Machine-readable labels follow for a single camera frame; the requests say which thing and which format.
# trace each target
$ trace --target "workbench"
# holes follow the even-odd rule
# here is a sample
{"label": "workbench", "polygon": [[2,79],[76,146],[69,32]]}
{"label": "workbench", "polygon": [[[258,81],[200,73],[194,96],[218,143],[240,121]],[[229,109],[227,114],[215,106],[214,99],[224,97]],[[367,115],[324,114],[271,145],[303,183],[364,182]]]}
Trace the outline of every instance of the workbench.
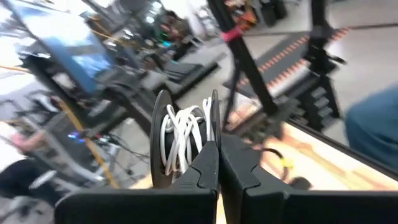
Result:
{"label": "workbench", "polygon": [[[254,105],[241,106],[231,119],[238,123],[256,110],[258,108]],[[304,177],[312,185],[310,190],[398,190],[395,176],[389,177],[390,174],[379,171],[381,168],[374,168],[375,163],[368,164],[365,159],[353,158],[351,154],[347,155],[294,124],[285,123],[282,128],[282,139],[269,138],[264,145],[277,149],[290,161],[291,169],[286,182],[294,177]],[[272,175],[280,177],[282,164],[278,157],[266,152],[260,164]],[[148,175],[131,188],[150,187],[152,179]],[[224,223],[223,201],[219,197],[217,224]]]}

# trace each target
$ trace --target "white cable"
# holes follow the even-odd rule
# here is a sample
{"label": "white cable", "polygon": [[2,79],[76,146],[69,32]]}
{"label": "white cable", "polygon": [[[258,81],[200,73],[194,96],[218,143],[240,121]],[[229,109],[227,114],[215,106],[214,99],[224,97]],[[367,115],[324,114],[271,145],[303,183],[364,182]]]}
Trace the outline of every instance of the white cable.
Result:
{"label": "white cable", "polygon": [[[204,99],[202,106],[203,110],[198,106],[191,106],[175,114],[172,105],[167,105],[167,115],[160,127],[160,156],[165,166],[165,175],[178,171],[184,173],[192,163],[191,135],[195,140],[198,152],[203,148],[198,122],[203,120],[206,122],[207,141],[214,140],[214,130],[210,121],[211,97]],[[170,154],[166,157],[165,136],[169,133],[174,134],[174,140]]]}

